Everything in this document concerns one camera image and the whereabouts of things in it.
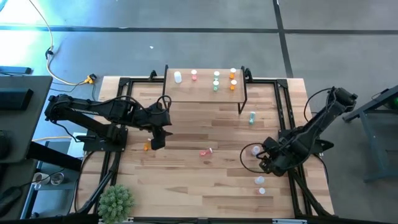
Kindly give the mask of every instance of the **potted plant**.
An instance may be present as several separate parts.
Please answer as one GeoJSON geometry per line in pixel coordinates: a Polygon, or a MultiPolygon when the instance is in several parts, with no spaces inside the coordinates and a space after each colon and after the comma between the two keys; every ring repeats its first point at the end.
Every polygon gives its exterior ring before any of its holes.
{"type": "Polygon", "coordinates": [[[133,205],[134,198],[130,190],[117,184],[101,194],[98,214],[106,224],[122,222],[127,219],[133,205]]]}

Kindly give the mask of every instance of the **concrete floor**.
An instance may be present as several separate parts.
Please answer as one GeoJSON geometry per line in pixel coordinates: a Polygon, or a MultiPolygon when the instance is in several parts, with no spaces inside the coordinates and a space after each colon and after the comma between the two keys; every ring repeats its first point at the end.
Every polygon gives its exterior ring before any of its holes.
{"type": "MultiPolygon", "coordinates": [[[[36,2],[50,25],[59,26],[277,28],[272,0],[36,2]]],[[[398,29],[395,0],[280,0],[279,6],[285,29],[398,29]]],[[[43,24],[25,0],[9,1],[0,12],[0,23],[43,24]]],[[[47,32],[3,30],[0,37],[0,64],[28,66],[34,75],[47,75],[47,32]]],[[[397,84],[398,35],[287,34],[286,40],[294,77],[305,79],[309,95],[341,86],[359,95],[361,106],[373,94],[397,84]]],[[[177,68],[245,65],[255,77],[286,77],[278,34],[54,32],[54,44],[57,56],[52,70],[70,82],[91,73],[148,75],[153,69],[162,71],[166,63],[177,68]]],[[[71,95],[90,98],[91,87],[79,86],[71,95]]],[[[314,98],[312,111],[324,102],[325,95],[314,98]]],[[[35,138],[56,135],[65,133],[41,118],[35,138]]],[[[335,213],[397,222],[398,181],[362,181],[371,164],[359,120],[345,124],[337,119],[322,138],[335,143],[325,153],[335,213]]]]}

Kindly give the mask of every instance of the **wooden tabletop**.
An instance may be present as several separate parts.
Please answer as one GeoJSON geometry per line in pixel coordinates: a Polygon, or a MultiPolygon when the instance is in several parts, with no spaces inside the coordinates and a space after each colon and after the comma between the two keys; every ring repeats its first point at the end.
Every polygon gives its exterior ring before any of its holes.
{"type": "MultiPolygon", "coordinates": [[[[119,77],[104,77],[99,100],[115,97],[118,83],[119,77]]],[[[307,100],[304,82],[288,79],[288,84],[296,125],[303,125],[307,100]]],[[[161,94],[161,83],[136,83],[132,89],[132,96],[144,106],[161,94]]],[[[254,183],[259,174],[245,170],[239,162],[239,152],[246,144],[277,137],[280,128],[272,85],[248,84],[248,102],[241,115],[237,114],[236,105],[173,103],[170,117],[173,125],[166,130],[174,134],[158,151],[143,150],[146,139],[152,137],[150,133],[129,128],[117,183],[135,195],[137,205],[131,210],[131,217],[294,217],[287,176],[264,174],[265,183],[259,186],[254,183]],[[256,112],[252,126],[251,111],[256,112]],[[200,157],[199,152],[209,147],[214,153],[200,157]],[[265,188],[264,195],[256,193],[259,187],[265,188]]],[[[87,161],[80,179],[78,207],[98,186],[103,157],[103,152],[96,152],[87,161]]],[[[259,160],[249,151],[244,153],[243,161],[248,167],[259,169],[259,160]]],[[[308,188],[333,213],[322,163],[311,156],[304,169],[308,188]]],[[[304,211],[300,190],[298,199],[304,211]]]]}
{"type": "Polygon", "coordinates": [[[229,69],[195,69],[197,80],[192,80],[192,69],[167,70],[165,95],[169,95],[173,102],[202,102],[202,103],[242,103],[244,102],[244,82],[242,70],[237,69],[235,90],[230,90],[231,80],[229,69]],[[214,72],[219,71],[219,88],[213,90],[214,72]],[[180,72],[182,82],[176,83],[174,72],[180,72]]]}

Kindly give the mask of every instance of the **yellow cable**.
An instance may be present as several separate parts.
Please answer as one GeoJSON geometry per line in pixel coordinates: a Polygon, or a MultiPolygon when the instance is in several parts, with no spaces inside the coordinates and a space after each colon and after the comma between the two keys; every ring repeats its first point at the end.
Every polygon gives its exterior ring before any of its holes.
{"type": "Polygon", "coordinates": [[[70,136],[59,136],[59,137],[44,137],[44,138],[39,138],[39,139],[33,139],[32,141],[44,141],[48,139],[70,139],[72,137],[70,136]]]}
{"type": "MultiPolygon", "coordinates": [[[[47,26],[47,29],[49,30],[49,32],[50,32],[50,38],[51,38],[51,46],[50,46],[50,49],[49,49],[49,51],[51,51],[52,52],[52,50],[53,50],[53,45],[54,45],[54,39],[53,39],[53,36],[52,36],[52,32],[51,32],[51,29],[50,29],[50,26],[49,26],[49,24],[47,23],[47,21],[44,19],[44,16],[42,15],[42,13],[37,9],[37,7],[35,6],[35,4],[31,1],[31,0],[28,0],[31,4],[32,4],[32,6],[36,9],[36,11],[39,13],[39,15],[42,17],[42,19],[43,19],[43,21],[45,22],[45,25],[47,26]]],[[[59,77],[57,77],[54,73],[52,73],[51,72],[51,70],[50,70],[50,57],[51,57],[52,55],[47,55],[47,71],[49,71],[49,74],[53,77],[53,78],[55,78],[55,79],[57,79],[57,80],[59,80],[59,81],[61,81],[61,82],[63,82],[64,84],[67,84],[67,85],[82,85],[82,84],[85,84],[86,82],[85,81],[82,81],[82,82],[80,82],[80,83],[70,83],[70,82],[67,82],[67,81],[65,81],[65,80],[63,80],[63,79],[61,79],[61,78],[59,78],[59,77]]]]}

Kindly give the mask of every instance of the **green plant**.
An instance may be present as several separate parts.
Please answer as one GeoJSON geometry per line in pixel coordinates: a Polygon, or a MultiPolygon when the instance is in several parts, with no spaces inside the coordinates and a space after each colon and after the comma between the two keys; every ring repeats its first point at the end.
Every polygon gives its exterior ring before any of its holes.
{"type": "Polygon", "coordinates": [[[121,222],[127,219],[132,206],[134,206],[134,198],[130,190],[117,184],[101,194],[98,214],[102,216],[106,224],[121,222]]]}

